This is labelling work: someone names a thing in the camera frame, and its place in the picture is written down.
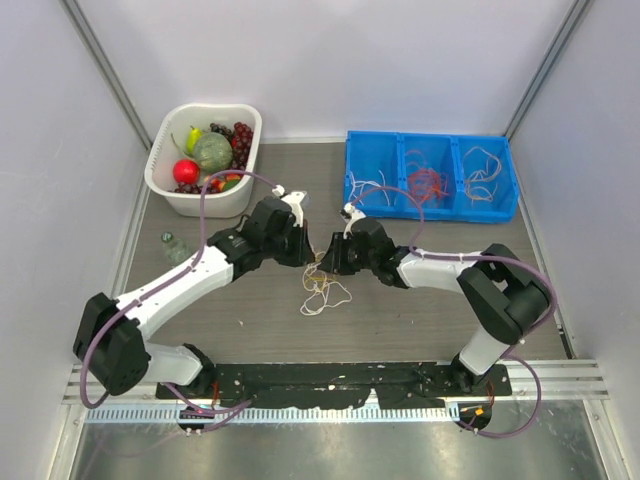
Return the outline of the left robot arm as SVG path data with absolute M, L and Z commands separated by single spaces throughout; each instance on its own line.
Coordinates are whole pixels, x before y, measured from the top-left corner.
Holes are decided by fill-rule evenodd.
M 199 349 L 151 343 L 154 333 L 204 295 L 274 260 L 289 267 L 314 260 L 304 219 L 306 193 L 294 191 L 259 201 L 240 227 L 209 237 L 203 249 L 161 277 L 116 299 L 93 296 L 85 306 L 73 351 L 81 375 L 93 375 L 110 396 L 142 381 L 205 397 L 215 367 Z

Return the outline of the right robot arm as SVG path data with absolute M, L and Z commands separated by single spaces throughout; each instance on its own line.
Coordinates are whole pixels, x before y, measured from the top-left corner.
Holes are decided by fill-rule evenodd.
M 472 395 L 510 348 L 551 312 L 551 287 L 539 272 L 502 244 L 479 253 L 444 254 L 399 246 L 377 220 L 355 221 L 333 234 L 319 269 L 349 276 L 368 270 L 384 285 L 431 288 L 465 297 L 479 321 L 471 339 L 451 362 L 457 391 Z

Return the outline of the white plastic basket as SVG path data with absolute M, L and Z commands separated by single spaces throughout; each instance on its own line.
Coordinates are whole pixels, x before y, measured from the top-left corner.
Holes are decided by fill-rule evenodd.
M 196 194 L 177 193 L 173 177 L 174 164 L 182 159 L 191 128 L 207 130 L 212 123 L 228 127 L 241 122 L 253 131 L 246 169 L 256 170 L 257 153 L 262 133 L 262 116 L 247 104 L 188 103 L 171 110 L 162 121 L 144 170 L 149 189 L 163 197 L 180 215 L 197 217 L 200 197 Z M 248 206 L 254 179 L 245 176 L 234 187 L 205 197 L 207 218 L 232 218 Z

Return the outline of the red grape bunch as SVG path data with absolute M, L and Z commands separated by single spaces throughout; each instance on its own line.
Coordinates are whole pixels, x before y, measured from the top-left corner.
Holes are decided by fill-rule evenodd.
M 234 124 L 234 135 L 232 137 L 233 167 L 244 169 L 248 163 L 250 149 L 253 140 L 253 130 L 242 122 Z

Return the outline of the green melon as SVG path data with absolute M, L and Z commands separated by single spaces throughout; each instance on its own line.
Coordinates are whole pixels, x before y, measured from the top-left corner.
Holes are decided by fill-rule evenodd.
M 206 133 L 194 144 L 193 158 L 202 171 L 213 174 L 231 165 L 233 151 L 230 142 L 222 134 Z

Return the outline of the dark grapes front bunch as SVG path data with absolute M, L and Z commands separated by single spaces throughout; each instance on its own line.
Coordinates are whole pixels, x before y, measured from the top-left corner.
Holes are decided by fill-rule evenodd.
M 175 193 L 200 195 L 202 193 L 203 186 L 198 184 L 179 183 L 174 189 Z M 221 192 L 220 183 L 214 180 L 212 184 L 209 184 L 206 188 L 206 195 L 218 194 Z

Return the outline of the red apple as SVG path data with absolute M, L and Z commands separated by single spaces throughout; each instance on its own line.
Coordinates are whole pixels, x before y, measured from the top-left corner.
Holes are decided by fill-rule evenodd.
M 191 159 L 178 160 L 172 169 L 172 175 L 177 183 L 197 184 L 201 171 L 199 165 Z

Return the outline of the blue three-compartment bin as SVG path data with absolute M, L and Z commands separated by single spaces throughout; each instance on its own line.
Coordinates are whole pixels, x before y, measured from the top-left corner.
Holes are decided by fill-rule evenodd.
M 503 136 L 350 131 L 343 201 L 378 218 L 503 224 L 519 185 Z

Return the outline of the dark grape bunch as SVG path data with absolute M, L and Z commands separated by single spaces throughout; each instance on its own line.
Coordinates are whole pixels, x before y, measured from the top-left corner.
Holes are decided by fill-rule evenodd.
M 225 125 L 220 125 L 217 123 L 210 124 L 210 131 L 212 133 L 218 133 L 220 135 L 223 135 L 229 142 L 231 142 L 234 137 L 234 132 L 230 128 L 228 128 Z

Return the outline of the yellow-green pear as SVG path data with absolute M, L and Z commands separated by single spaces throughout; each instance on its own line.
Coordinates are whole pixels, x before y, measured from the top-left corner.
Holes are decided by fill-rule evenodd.
M 189 156 L 192 156 L 195 150 L 195 145 L 198 142 L 198 140 L 202 137 L 203 132 L 200 128 L 197 127 L 190 127 L 190 131 L 187 137 L 187 142 L 186 142 L 186 152 Z

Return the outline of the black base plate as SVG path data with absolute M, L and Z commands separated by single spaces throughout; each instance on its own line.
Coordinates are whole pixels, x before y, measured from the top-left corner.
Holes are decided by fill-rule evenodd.
M 446 398 L 508 397 L 507 367 L 481 376 L 438 362 L 208 364 L 175 388 L 184 397 L 218 400 L 230 408 L 343 410 L 362 407 L 375 393 L 382 409 L 441 406 Z

